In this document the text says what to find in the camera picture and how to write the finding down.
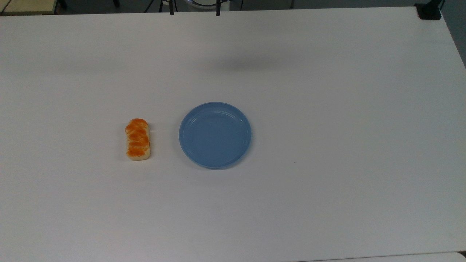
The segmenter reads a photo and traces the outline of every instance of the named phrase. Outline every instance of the white table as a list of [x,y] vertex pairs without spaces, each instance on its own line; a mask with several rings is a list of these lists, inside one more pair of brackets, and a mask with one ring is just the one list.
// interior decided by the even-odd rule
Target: white table
[[[3,17],[0,261],[289,262],[466,249],[466,70],[414,7]],[[178,128],[242,110],[221,171]],[[151,125],[152,156],[124,127]]]

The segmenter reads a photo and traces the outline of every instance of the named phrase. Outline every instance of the bread loaf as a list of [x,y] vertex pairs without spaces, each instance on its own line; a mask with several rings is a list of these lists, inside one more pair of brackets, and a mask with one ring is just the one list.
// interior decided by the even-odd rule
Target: bread loaf
[[151,155],[149,125],[144,119],[135,118],[125,128],[126,155],[133,161],[145,160]]

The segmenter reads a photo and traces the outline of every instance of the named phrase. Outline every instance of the floor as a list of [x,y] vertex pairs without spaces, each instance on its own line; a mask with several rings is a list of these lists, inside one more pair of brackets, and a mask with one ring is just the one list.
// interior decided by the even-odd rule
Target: floor
[[[60,14],[142,13],[151,0],[120,0],[116,8],[112,0],[66,0],[68,8],[59,8]],[[242,10],[289,9],[291,0],[243,0]],[[405,7],[429,0],[295,0],[295,9],[345,7]],[[179,12],[187,12],[184,0],[177,0]],[[154,0],[148,12],[158,12],[160,0]],[[239,11],[241,0],[232,0],[231,11]],[[446,0],[442,14],[453,36],[459,54],[466,65],[466,0]]]

